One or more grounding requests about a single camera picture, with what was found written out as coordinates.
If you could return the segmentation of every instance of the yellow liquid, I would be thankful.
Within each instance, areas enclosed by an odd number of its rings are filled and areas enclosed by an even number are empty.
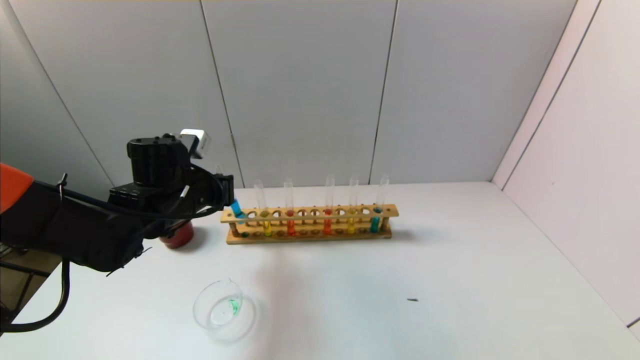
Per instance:
[[[269,216],[269,212],[268,211],[263,211],[262,213],[260,213],[260,216],[268,217]],[[271,236],[273,234],[273,231],[271,230],[271,222],[270,221],[263,221],[262,222],[262,228],[264,229],[264,236]]]
[[[356,213],[356,209],[349,209],[349,214],[354,215]],[[347,233],[355,234],[356,233],[356,219],[348,218],[347,219]]]

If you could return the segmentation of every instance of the glass petri dish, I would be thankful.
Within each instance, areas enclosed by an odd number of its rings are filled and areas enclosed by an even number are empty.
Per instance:
[[[254,309],[250,305],[238,284],[220,280],[200,292],[193,304],[193,318],[211,339],[234,341],[252,326]]]

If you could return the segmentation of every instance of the orange robot arm segment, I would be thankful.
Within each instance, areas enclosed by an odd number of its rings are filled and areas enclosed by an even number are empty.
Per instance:
[[[31,175],[0,163],[0,214],[12,207],[31,184]]]

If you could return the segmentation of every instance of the wooden test tube rack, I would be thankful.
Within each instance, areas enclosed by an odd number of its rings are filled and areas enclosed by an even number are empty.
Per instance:
[[[353,206],[334,206],[332,215],[325,215],[324,208],[305,206],[294,208],[295,215],[288,217],[284,208],[269,208],[269,216],[260,217],[262,209],[243,209],[245,217],[236,218],[231,209],[225,209],[220,218],[223,224],[229,224],[227,244],[254,243],[291,243],[306,241],[358,240],[358,239],[389,239],[392,236],[389,218],[399,216],[396,205],[385,204],[382,212],[374,212],[376,205],[355,206],[356,214],[347,214]],[[380,228],[372,233],[371,221],[380,218]],[[355,219],[355,233],[347,232],[347,219]],[[324,234],[324,220],[331,219],[332,232]],[[287,221],[295,221],[296,235],[287,234]],[[271,236],[264,236],[263,221],[271,222]]]

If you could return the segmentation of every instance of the green liquid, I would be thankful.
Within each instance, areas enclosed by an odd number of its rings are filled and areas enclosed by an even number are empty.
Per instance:
[[[240,304],[238,304],[238,301],[231,299],[229,300],[229,305],[231,305],[231,308],[234,311],[234,315],[238,314],[238,311],[240,310]]]

